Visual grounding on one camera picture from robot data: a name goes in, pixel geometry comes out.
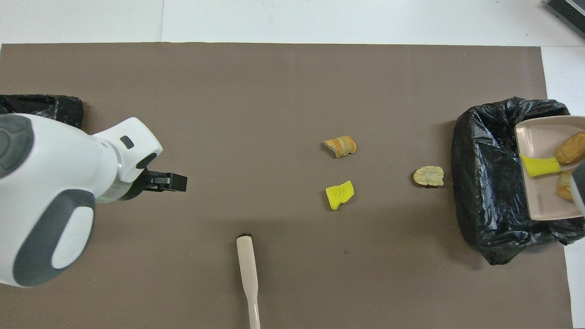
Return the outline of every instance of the brush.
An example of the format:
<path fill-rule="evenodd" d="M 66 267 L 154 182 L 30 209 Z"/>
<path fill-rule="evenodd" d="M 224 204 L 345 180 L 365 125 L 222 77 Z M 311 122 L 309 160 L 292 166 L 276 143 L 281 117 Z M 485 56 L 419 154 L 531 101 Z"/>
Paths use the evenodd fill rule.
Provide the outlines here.
<path fill-rule="evenodd" d="M 258 274 L 256 273 L 256 259 L 252 235 L 244 233 L 236 240 L 240 273 L 246 298 L 248 299 L 248 316 L 250 329 L 260 329 L 260 314 L 258 313 Z"/>

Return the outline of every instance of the toy bread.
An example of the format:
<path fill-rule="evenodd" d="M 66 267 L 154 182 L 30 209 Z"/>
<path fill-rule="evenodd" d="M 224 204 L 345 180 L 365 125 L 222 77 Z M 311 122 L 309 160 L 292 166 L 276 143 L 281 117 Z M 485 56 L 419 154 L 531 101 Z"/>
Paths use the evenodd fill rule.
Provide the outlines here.
<path fill-rule="evenodd" d="M 573 201 L 573 197 L 571 196 L 571 188 L 569 187 L 569 181 L 571 180 L 571 170 L 565 170 L 560 173 L 559 175 L 559 182 L 556 185 L 556 195 L 563 199 L 567 199 L 569 201 Z"/>
<path fill-rule="evenodd" d="M 569 165 L 585 156 L 585 132 L 578 132 L 564 141 L 554 152 L 560 164 Z"/>
<path fill-rule="evenodd" d="M 340 158 L 350 153 L 356 153 L 356 142 L 350 136 L 341 136 L 329 139 L 323 142 L 330 150 L 335 152 L 335 156 Z"/>
<path fill-rule="evenodd" d="M 414 172 L 413 178 L 423 186 L 443 186 L 443 175 L 443 168 L 439 166 L 424 166 Z"/>

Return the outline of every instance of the black plastic bag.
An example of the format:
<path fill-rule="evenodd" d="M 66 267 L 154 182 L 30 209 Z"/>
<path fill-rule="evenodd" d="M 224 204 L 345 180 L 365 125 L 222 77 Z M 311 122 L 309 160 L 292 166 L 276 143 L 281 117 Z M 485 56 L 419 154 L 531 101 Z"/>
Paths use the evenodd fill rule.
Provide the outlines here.
<path fill-rule="evenodd" d="M 81 128 L 83 102 L 61 95 L 0 95 L 0 115 L 27 113 Z"/>
<path fill-rule="evenodd" d="M 583 217 L 530 219 L 514 126 L 527 119 L 569 115 L 554 100 L 510 98 L 468 109 L 453 131 L 451 167 L 457 220 L 465 241 L 491 265 L 508 263 L 524 248 L 585 236 Z"/>

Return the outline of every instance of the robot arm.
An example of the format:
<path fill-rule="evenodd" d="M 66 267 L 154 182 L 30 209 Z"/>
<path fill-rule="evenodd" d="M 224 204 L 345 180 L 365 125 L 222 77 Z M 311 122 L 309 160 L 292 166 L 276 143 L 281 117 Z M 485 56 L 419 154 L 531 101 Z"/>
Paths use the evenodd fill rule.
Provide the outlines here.
<path fill-rule="evenodd" d="M 185 191 L 187 178 L 150 172 L 162 152 L 136 118 L 89 136 L 40 116 L 0 116 L 0 282 L 44 283 L 83 252 L 95 203 L 142 190 Z"/>

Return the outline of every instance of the yellow food piece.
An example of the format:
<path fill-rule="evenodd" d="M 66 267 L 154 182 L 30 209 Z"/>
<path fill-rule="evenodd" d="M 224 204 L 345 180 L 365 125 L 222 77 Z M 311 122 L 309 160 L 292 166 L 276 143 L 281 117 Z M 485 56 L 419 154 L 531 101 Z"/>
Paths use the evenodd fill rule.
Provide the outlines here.
<path fill-rule="evenodd" d="M 414 172 L 413 178 L 417 184 L 443 186 L 443 168 L 438 166 L 420 167 Z"/>
<path fill-rule="evenodd" d="M 341 136 L 323 141 L 330 150 L 335 152 L 335 156 L 340 158 L 350 153 L 356 153 L 356 142 L 350 136 Z"/>
<path fill-rule="evenodd" d="M 346 203 L 353 197 L 353 184 L 348 180 L 341 185 L 326 188 L 325 193 L 327 194 L 327 199 L 329 199 L 331 210 L 337 210 L 340 204 Z"/>
<path fill-rule="evenodd" d="M 559 175 L 559 182 L 556 185 L 555 194 L 563 199 L 567 199 L 569 201 L 573 201 L 573 196 L 571 196 L 571 188 L 569 187 L 569 182 L 571 180 L 571 174 L 573 173 L 573 169 L 565 170 L 560 173 Z"/>
<path fill-rule="evenodd" d="M 578 132 L 564 141 L 554 152 L 560 164 L 569 165 L 585 156 L 585 132 Z"/>
<path fill-rule="evenodd" d="M 555 157 L 538 159 L 520 154 L 520 159 L 530 177 L 560 172 L 560 165 Z"/>

